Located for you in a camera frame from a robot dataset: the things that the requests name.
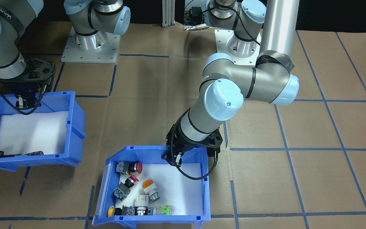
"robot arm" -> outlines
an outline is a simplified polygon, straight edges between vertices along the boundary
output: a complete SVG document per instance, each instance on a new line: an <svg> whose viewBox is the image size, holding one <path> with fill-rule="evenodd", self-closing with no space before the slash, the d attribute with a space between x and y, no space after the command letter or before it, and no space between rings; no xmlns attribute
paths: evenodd
<svg viewBox="0 0 366 229"><path fill-rule="evenodd" d="M214 27L233 30L226 45L237 57L247 58L254 54L255 42L265 21L266 7L259 0L209 0L205 22Z"/></svg>
<svg viewBox="0 0 366 229"><path fill-rule="evenodd" d="M65 0L64 8L83 51L106 46L106 32L123 35L129 27L131 11L122 0Z"/></svg>
<svg viewBox="0 0 366 229"><path fill-rule="evenodd" d="M23 58L14 44L42 8L42 0L0 0L0 82L17 96L18 109L33 108L35 93L51 89L54 63Z"/></svg>
<svg viewBox="0 0 366 229"><path fill-rule="evenodd" d="M207 59L199 99L167 135L171 148L163 158L171 165L180 166L180 156L196 145L207 146L208 155L216 156L222 142L218 128L234 116L244 98L293 102L299 91L299 79L290 74L298 5L299 0L269 0L256 67L235 65L224 53Z"/></svg>

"electrical component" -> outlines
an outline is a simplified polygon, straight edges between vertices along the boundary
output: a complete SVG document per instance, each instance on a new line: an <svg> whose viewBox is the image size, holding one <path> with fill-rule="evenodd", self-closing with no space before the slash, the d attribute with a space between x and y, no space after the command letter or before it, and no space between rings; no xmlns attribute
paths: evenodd
<svg viewBox="0 0 366 229"><path fill-rule="evenodd" d="M136 182L139 182L138 178L134 175L130 175L125 183L119 183L118 187L112 192L120 201L123 201L131 192L130 188L134 186Z"/></svg>
<svg viewBox="0 0 366 229"><path fill-rule="evenodd" d="M129 175L131 172L137 172L140 174L142 172L142 162L118 161L115 171L122 175Z"/></svg>
<svg viewBox="0 0 366 229"><path fill-rule="evenodd" d="M122 206L122 213L121 216L134 216L135 215L135 207L132 206Z"/></svg>
<svg viewBox="0 0 366 229"><path fill-rule="evenodd" d="M43 151L36 151L36 152L28 153L28 154L18 154L18 155L4 155L4 151L0 151L0 158L13 157L13 156L19 156L19 155L26 155L26 156L43 155Z"/></svg>
<svg viewBox="0 0 366 229"><path fill-rule="evenodd" d="M189 10L185 11L184 15L185 25L195 26L204 23L203 17L204 14L201 10L201 7L193 6Z"/></svg>
<svg viewBox="0 0 366 229"><path fill-rule="evenodd" d="M158 191L156 190L156 184L152 180L148 179L144 181L142 188L146 194L149 194L152 202L155 202L160 198Z"/></svg>
<svg viewBox="0 0 366 229"><path fill-rule="evenodd" d="M138 216L144 216L147 213L146 208L149 203L149 195L138 195L135 200L135 211Z"/></svg>
<svg viewBox="0 0 366 229"><path fill-rule="evenodd" d="M145 216L152 216L153 215L153 207L148 207L145 211Z"/></svg>
<svg viewBox="0 0 366 229"><path fill-rule="evenodd" d="M154 208L154 214L172 215L175 210L173 205L163 205Z"/></svg>

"black strap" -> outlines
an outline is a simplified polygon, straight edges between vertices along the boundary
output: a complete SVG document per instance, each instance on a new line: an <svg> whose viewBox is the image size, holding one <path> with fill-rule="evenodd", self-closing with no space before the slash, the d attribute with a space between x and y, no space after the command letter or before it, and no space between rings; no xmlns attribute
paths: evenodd
<svg viewBox="0 0 366 229"><path fill-rule="evenodd" d="M0 16L7 20L12 27L16 30L16 33L18 33L18 37L22 36L25 33L25 27L22 24L22 22L9 10L4 9L0 6Z"/></svg>
<svg viewBox="0 0 366 229"><path fill-rule="evenodd" d="M189 113L187 114L187 117L189 118L189 123L190 123L190 125L192 125L192 127L193 127L193 129L195 129L197 132L200 132L200 133L202 133L202 134L205 134L205 135L209 135L209 134L211 134L212 132L210 132L210 133L207 133L207 132L204 132L204 131L201 131L201 130L199 130L193 123L192 123L192 120L190 119L190 111L189 111Z"/></svg>
<svg viewBox="0 0 366 229"><path fill-rule="evenodd" d="M88 6L87 19L88 19L88 24L90 25L90 28L94 29L93 23L91 22L91 10L92 9L93 9L93 2L91 2L90 6Z"/></svg>
<svg viewBox="0 0 366 229"><path fill-rule="evenodd" d="M245 97L246 99L248 99L251 96L252 90L254 89L254 85L255 85L255 78L256 78L256 70L255 70L255 68L252 68L251 86L249 87L248 94Z"/></svg>

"blue tape line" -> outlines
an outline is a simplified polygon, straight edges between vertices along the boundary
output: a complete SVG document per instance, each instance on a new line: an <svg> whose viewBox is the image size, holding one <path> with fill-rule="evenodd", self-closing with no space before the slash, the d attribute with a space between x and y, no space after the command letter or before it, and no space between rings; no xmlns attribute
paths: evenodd
<svg viewBox="0 0 366 229"><path fill-rule="evenodd" d="M235 228L240 229L240 223L238 222L237 200L235 199L234 181L231 181L231 194L233 196Z"/></svg>
<svg viewBox="0 0 366 229"><path fill-rule="evenodd" d="M227 135L227 125L226 125L225 122L223 123L223 126L224 126L225 148L227 148L227 146L228 146L228 135Z"/></svg>
<svg viewBox="0 0 366 229"><path fill-rule="evenodd" d="M341 41L341 38L340 38L340 36L338 35L338 33L336 32L335 34L337 35L337 38L338 38L338 40L340 41L340 43L341 43L341 45L342 45L342 48L344 48L344 51L345 51L345 53L347 54L348 59L350 60L351 64L353 65L354 70L356 71L357 76L358 76L358 78L360 79L361 84L362 84L363 88L364 88L364 89L365 89L365 91L366 91L366 86L365 86L365 84L363 83L363 80L362 80L361 75L359 74L359 72L358 72L358 70L357 70L357 68L356 68L356 65L354 64L353 60L351 59L350 54L348 54L348 51L347 51L347 49L345 48L345 46L344 46L343 42Z"/></svg>
<svg viewBox="0 0 366 229"><path fill-rule="evenodd" d="M307 212L307 216L340 216L340 215L366 215L366 212ZM303 216L302 213L274 213L274 214L238 214L238 218L261 218L261 217L295 217ZM211 218L234 218L231 214L211 215ZM0 221L17 220L92 220L93 216L70 216L63 218L47 217L0 217Z"/></svg>
<svg viewBox="0 0 366 229"><path fill-rule="evenodd" d="M310 212L308 216L351 216L351 215L366 215L366 212Z"/></svg>
<svg viewBox="0 0 366 229"><path fill-rule="evenodd" d="M57 80L56 80L56 83L55 83L55 87L54 87L54 89L53 89L53 91L54 91L54 92L55 92L55 91L56 91L56 89L57 89L57 85L58 85L58 82L59 82L59 80L60 80L61 73L63 72L64 65L65 65L65 62L63 62L63 63L61 64L61 68L60 68L60 71L59 71L58 76L57 76Z"/></svg>
<svg viewBox="0 0 366 229"><path fill-rule="evenodd" d="M120 56L128 57L159 57L159 58L169 58L169 56L159 56L159 55L147 55L147 54L119 54Z"/></svg>
<svg viewBox="0 0 366 229"><path fill-rule="evenodd" d="M64 218L46 218L46 217L0 217L0 221L18 221L18 220L86 220L85 216L70 216Z"/></svg>
<svg viewBox="0 0 366 229"><path fill-rule="evenodd" d="M76 97L81 97L81 98L108 98L107 95L83 95L83 94L76 94Z"/></svg>
<svg viewBox="0 0 366 229"><path fill-rule="evenodd" d="M279 116L279 110L278 110L277 105L275 104L274 106L275 106L275 110L276 110L276 116L277 116L278 122L279 122L279 127L280 127L281 133L282 133L283 143L285 144L286 154L288 155L288 160L289 160L289 164L290 164L290 170L292 171L293 181L295 182L296 192L297 192L297 195L299 197L300 207L302 209L303 218L305 220L306 229L309 229L310 228L309 227L309 222L308 222L308 218L306 216L306 211L305 211L305 206L303 204L302 195L300 194L299 184L297 183L295 169L293 168L292 159L290 157L290 152L289 152L289 149L288 149L288 143L286 142L285 132L283 131L281 117Z"/></svg>
<svg viewBox="0 0 366 229"><path fill-rule="evenodd" d="M366 151L366 148L287 148L289 151ZM285 151L286 148L230 148L232 151Z"/></svg>
<svg viewBox="0 0 366 229"><path fill-rule="evenodd" d="M29 170L31 169L30 166L28 166L26 168L26 172L25 172L25 175L24 175L24 180L22 181L22 185L21 185L21 189L19 190L19 195L22 197L22 193L24 192L24 189L25 189L25 183L26 183L26 179L28 178L28 175L29 175Z"/></svg>
<svg viewBox="0 0 366 229"><path fill-rule="evenodd" d="M223 214L223 215L211 215L211 218L234 218L234 215Z"/></svg>
<svg viewBox="0 0 366 229"><path fill-rule="evenodd" d="M303 101L303 102L323 102L323 100L307 100L307 99L295 99L295 101Z"/></svg>
<svg viewBox="0 0 366 229"><path fill-rule="evenodd" d="M111 87L109 88L109 96L111 96L112 87L114 86L115 72L117 71L117 65L114 65L114 71L112 73Z"/></svg>
<svg viewBox="0 0 366 229"><path fill-rule="evenodd" d="M84 229L88 228L88 220L90 218L91 206L93 205L93 197L94 197L95 188L96 188L96 186L94 186L94 185L91 186L90 201L88 202L88 210L87 210L87 216L85 219Z"/></svg>
<svg viewBox="0 0 366 229"><path fill-rule="evenodd" d="M62 56L62 53L36 53L36 52L23 52L22 55L26 56Z"/></svg>
<svg viewBox="0 0 366 229"><path fill-rule="evenodd" d="M303 216L303 213L275 213L275 214L239 214L239 218L261 218L261 217L295 217Z"/></svg>
<svg viewBox="0 0 366 229"><path fill-rule="evenodd" d="M31 167L30 167L30 166L28 166L28 167L26 168L26 172L25 172L25 176L24 176L25 180L28 178L29 170L30 170L30 169L31 169Z"/></svg>
<svg viewBox="0 0 366 229"><path fill-rule="evenodd" d="M24 188L25 188L25 181L26 181L26 180L23 180L23 181L22 181L21 189L19 190L19 195L20 195L21 197L22 197L22 193L23 193Z"/></svg>
<svg viewBox="0 0 366 229"><path fill-rule="evenodd" d="M329 108L329 106L328 106L327 102L325 101L326 99L325 99L325 97L324 97L323 91L321 90L320 84L318 83L317 76L315 75L314 69L313 69L313 67L312 67L312 65L311 65L311 62L310 62L310 58L309 58L309 56L308 56L308 54L307 54L307 52L306 52L306 49L305 49L305 47L304 47L304 45L303 45L302 39L300 38L299 32L298 32L298 31L296 31L296 34L297 34L297 36L298 36L298 38L299 38L300 44L302 45L302 49L303 49L303 51L304 51L304 53L305 53L305 56L306 56L306 58L307 58L307 60L308 60L308 62L309 62L309 65L310 65L310 68L311 68L311 72L313 73L314 79L316 80L316 83L317 83L317 86L318 86L318 88L319 88L319 90L320 90L321 96L323 97L324 104L326 105L327 112L329 113L329 116L330 116L331 122L333 123L333 126L334 126L335 132L336 132L336 134L337 134L338 140L340 141L340 144L341 144L341 147L342 147L342 149L343 149L343 151L344 151L344 155L345 155L345 158L346 158L346 160L347 160L348 166L350 167L350 170L351 170L351 173L352 173L352 175L353 175L354 181L356 182L356 185L357 185L358 191L360 192L360 195L361 195L362 201L363 201L363 203L364 203L364 205L365 205L365 209L366 209L366 200L365 200L365 197L364 197L364 195L362 194L360 184L358 183L358 180L357 180L356 174L355 174L354 169L353 169L353 167L352 167L352 165L351 165L350 159L349 159L349 157L348 157L348 155L347 155L347 150L345 149L345 147L344 147L344 143L342 142L342 139L341 139L341 136L340 136L340 132L338 132L338 129L337 129L336 123L334 122L334 118L333 118L333 116L332 116L332 114L331 114L330 108Z"/></svg>
<svg viewBox="0 0 366 229"><path fill-rule="evenodd" d="M295 101L301 102L342 102L342 103L366 103L366 100L307 100L307 99L296 99Z"/></svg>

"metal post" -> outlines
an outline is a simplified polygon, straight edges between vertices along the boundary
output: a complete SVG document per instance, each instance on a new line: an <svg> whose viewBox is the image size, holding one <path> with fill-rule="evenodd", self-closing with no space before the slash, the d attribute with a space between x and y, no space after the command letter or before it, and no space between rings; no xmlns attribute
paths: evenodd
<svg viewBox="0 0 366 229"><path fill-rule="evenodd" d="M268 0L261 52L273 50L292 56L299 0Z"/></svg>
<svg viewBox="0 0 366 229"><path fill-rule="evenodd" d="M162 27L174 26L174 1L162 0L163 22Z"/></svg>

